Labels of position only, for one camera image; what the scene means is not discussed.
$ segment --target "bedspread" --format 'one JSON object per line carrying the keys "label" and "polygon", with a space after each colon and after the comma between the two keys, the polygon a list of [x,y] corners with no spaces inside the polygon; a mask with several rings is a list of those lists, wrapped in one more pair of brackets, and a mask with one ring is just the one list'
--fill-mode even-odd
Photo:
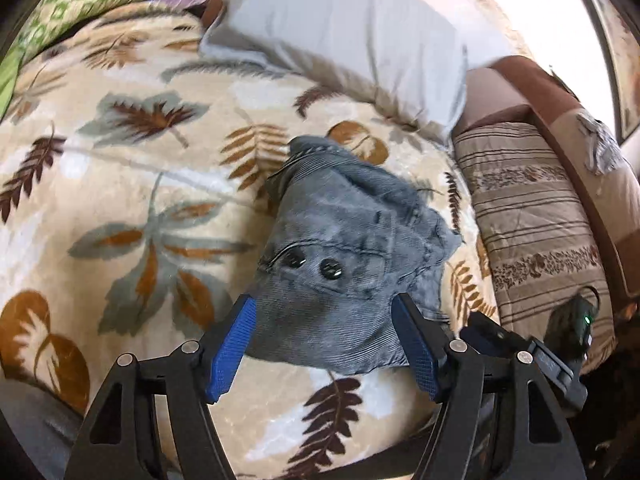
{"label": "bedspread", "polygon": [[[298,135],[408,180],[463,244],[442,310],[497,320],[470,197],[450,158],[299,76],[203,61],[199,22],[112,10],[25,66],[0,124],[0,358],[84,413],[118,355],[168,354],[244,292],[273,224],[266,177]],[[337,467],[399,442],[432,405],[408,368],[341,377],[245,357],[210,407],[238,478]],[[175,458],[166,407],[162,448]]]}

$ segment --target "striped cushion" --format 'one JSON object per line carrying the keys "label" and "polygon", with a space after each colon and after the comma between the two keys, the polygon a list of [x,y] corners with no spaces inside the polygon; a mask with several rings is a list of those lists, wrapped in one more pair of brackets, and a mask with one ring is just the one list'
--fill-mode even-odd
{"label": "striped cushion", "polygon": [[[609,289],[584,209],[564,168],[524,123],[499,123],[454,139],[487,249],[500,320],[542,339],[549,315],[583,285],[602,299],[583,372],[615,346]],[[594,303],[590,293],[585,298]]]}

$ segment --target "blue gripper pad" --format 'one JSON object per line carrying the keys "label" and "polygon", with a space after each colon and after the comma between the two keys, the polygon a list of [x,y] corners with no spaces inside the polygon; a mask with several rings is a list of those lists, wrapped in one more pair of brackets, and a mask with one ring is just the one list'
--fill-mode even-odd
{"label": "blue gripper pad", "polygon": [[[409,361],[409,366],[414,373],[418,387],[427,392],[431,400],[435,400],[440,394],[440,385],[437,378],[438,364],[412,316],[409,314],[409,306],[405,304],[401,296],[407,295],[399,294],[391,302],[391,322],[394,329],[396,329],[398,339],[402,349],[404,349],[404,355]],[[418,316],[422,317],[413,301],[411,301],[410,306],[415,309]]]}
{"label": "blue gripper pad", "polygon": [[240,311],[226,337],[220,345],[218,353],[211,361],[211,374],[206,387],[208,402],[218,402],[222,394],[231,388],[236,376],[242,355],[249,344],[249,339],[255,330],[255,300],[251,296],[240,296],[238,301],[244,301]]}

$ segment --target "gray denim fabric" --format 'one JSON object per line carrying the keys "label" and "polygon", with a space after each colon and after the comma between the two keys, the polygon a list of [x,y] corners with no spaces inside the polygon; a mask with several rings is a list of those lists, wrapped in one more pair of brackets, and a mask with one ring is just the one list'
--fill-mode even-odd
{"label": "gray denim fabric", "polygon": [[[427,319],[440,311],[444,262],[460,244],[442,217],[396,176],[322,137],[297,137],[266,183],[278,217],[250,293],[258,319],[247,354],[339,374],[406,365],[390,316],[408,292]],[[287,253],[302,250],[299,268]],[[328,280],[321,262],[340,262]]]}

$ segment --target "metal snap button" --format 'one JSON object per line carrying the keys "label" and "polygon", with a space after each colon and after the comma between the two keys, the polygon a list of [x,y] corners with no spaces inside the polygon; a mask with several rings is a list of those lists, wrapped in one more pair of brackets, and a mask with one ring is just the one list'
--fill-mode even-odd
{"label": "metal snap button", "polygon": [[342,276],[342,264],[333,258],[325,258],[320,262],[320,273],[328,280],[337,280]]}
{"label": "metal snap button", "polygon": [[298,247],[294,247],[287,251],[287,254],[284,255],[283,263],[287,267],[291,267],[292,269],[299,269],[306,262],[305,253],[302,252],[302,249]]}

